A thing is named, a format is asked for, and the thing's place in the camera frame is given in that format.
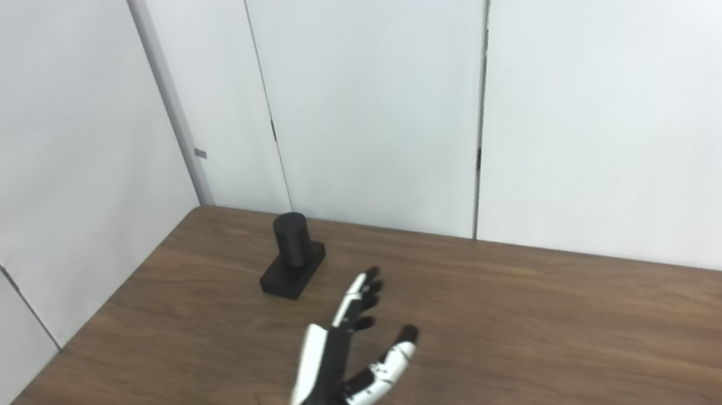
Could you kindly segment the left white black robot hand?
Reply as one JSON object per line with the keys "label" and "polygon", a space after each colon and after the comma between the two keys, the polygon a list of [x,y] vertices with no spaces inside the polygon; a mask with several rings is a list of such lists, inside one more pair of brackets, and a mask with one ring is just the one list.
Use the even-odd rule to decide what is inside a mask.
{"label": "left white black robot hand", "polygon": [[359,273],[332,323],[327,328],[317,324],[306,328],[290,405],[374,405],[401,379],[417,351],[417,326],[402,327],[394,345],[374,363],[345,378],[352,338],[376,323],[364,312],[380,301],[379,274],[376,266]]}

